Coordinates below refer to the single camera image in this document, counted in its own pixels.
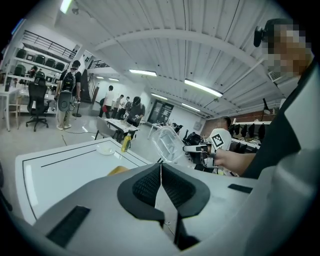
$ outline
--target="black sleeve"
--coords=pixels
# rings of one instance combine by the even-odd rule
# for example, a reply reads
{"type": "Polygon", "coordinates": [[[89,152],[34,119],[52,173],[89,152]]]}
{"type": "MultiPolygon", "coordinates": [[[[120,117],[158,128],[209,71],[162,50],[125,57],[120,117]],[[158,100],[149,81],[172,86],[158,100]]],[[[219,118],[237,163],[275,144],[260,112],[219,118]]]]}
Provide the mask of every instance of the black sleeve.
{"type": "Polygon", "coordinates": [[[65,75],[67,73],[67,70],[63,71],[60,78],[59,78],[59,81],[62,81],[64,78],[65,78],[65,75]]]}
{"type": "Polygon", "coordinates": [[[81,73],[77,72],[75,74],[75,83],[81,83],[81,73]]]}

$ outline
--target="air vent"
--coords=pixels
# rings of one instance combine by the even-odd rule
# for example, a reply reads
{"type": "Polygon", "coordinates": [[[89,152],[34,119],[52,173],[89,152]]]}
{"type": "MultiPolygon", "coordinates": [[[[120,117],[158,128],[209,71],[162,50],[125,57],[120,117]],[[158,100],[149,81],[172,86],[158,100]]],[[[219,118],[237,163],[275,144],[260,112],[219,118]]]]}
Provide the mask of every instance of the air vent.
{"type": "Polygon", "coordinates": [[[278,81],[279,79],[282,78],[280,72],[271,71],[268,73],[268,75],[269,75],[272,82],[278,81]]]}

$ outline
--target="white shirt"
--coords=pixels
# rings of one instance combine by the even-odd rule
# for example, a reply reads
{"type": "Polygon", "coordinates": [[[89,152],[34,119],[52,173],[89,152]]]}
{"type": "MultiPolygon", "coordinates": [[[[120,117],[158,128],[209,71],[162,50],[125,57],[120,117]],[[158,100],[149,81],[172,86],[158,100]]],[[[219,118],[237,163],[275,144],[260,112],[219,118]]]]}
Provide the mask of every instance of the white shirt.
{"type": "Polygon", "coordinates": [[[213,129],[207,140],[211,141],[215,149],[229,150],[232,137],[228,130],[216,128],[213,129]]]}
{"type": "Polygon", "coordinates": [[[108,90],[107,93],[105,94],[106,97],[106,102],[105,105],[106,106],[112,106],[112,101],[114,100],[114,92],[112,90],[108,90]]]}

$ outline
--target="fluorescent light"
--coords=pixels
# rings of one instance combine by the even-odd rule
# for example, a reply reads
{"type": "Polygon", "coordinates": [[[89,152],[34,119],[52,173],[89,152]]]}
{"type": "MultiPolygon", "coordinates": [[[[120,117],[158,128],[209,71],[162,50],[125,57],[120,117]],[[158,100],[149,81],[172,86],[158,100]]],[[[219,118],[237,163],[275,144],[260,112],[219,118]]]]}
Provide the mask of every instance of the fluorescent light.
{"type": "Polygon", "coordinates": [[[192,81],[190,81],[190,80],[188,80],[188,79],[185,79],[185,80],[184,80],[184,83],[187,84],[187,85],[196,87],[196,88],[198,88],[198,89],[204,90],[204,91],[206,91],[207,93],[213,94],[213,95],[215,95],[215,96],[217,96],[217,97],[222,97],[222,95],[223,95],[221,92],[218,92],[217,90],[214,90],[214,89],[205,87],[205,86],[203,86],[203,85],[201,85],[201,84],[192,82],[192,81]]]}
{"type": "Polygon", "coordinates": [[[144,70],[134,70],[134,69],[129,69],[131,73],[136,73],[136,74],[142,74],[142,75],[148,75],[148,76],[153,76],[156,77],[157,73],[153,71],[144,71],[144,70]]]}
{"type": "Polygon", "coordinates": [[[166,97],[162,97],[162,96],[159,96],[159,95],[156,95],[156,94],[154,94],[154,93],[151,93],[151,95],[153,95],[153,96],[155,96],[155,97],[158,97],[158,98],[160,98],[160,99],[163,99],[163,100],[168,100],[166,97]]]}
{"type": "Polygon", "coordinates": [[[187,104],[184,104],[184,103],[181,103],[183,106],[185,106],[185,107],[187,107],[187,108],[190,108],[190,109],[192,109],[192,110],[195,110],[195,111],[200,111],[199,109],[196,109],[195,107],[193,107],[193,106],[189,106],[189,105],[187,105],[187,104]]]}
{"type": "Polygon", "coordinates": [[[64,14],[66,14],[70,4],[71,4],[71,0],[63,0],[62,4],[60,6],[60,11],[63,12],[64,14]]]}

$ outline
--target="white plate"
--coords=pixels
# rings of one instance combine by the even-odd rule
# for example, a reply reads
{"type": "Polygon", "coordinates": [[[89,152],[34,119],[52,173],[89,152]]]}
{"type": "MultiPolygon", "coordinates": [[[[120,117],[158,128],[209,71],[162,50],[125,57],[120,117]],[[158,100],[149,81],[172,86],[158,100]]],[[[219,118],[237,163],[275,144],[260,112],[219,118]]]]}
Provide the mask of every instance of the white plate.
{"type": "Polygon", "coordinates": [[[96,145],[96,151],[98,151],[101,155],[109,156],[115,153],[113,149],[104,145],[96,145]]]}

